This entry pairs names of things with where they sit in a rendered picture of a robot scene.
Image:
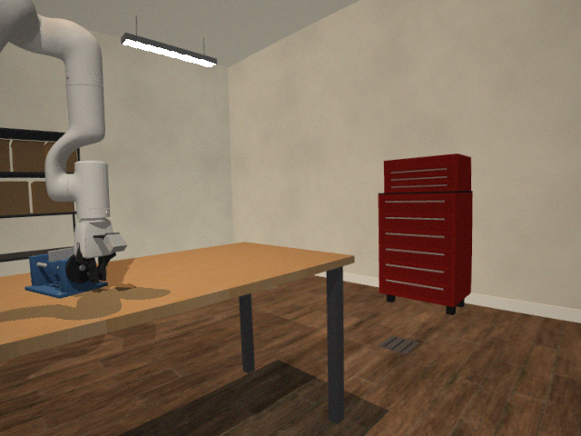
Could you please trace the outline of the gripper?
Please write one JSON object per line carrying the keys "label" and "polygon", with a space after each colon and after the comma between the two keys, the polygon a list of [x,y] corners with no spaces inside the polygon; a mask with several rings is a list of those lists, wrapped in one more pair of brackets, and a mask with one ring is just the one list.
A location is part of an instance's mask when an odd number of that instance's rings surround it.
{"label": "gripper", "polygon": [[[97,283],[99,281],[106,281],[106,266],[116,256],[116,253],[110,253],[108,251],[103,243],[103,238],[93,238],[93,235],[104,235],[106,233],[113,233],[113,227],[109,219],[93,221],[80,220],[75,225],[74,261],[88,268],[90,282]],[[95,257],[98,257],[99,266],[97,266],[97,269],[95,269]],[[103,274],[99,279],[98,272]]]}

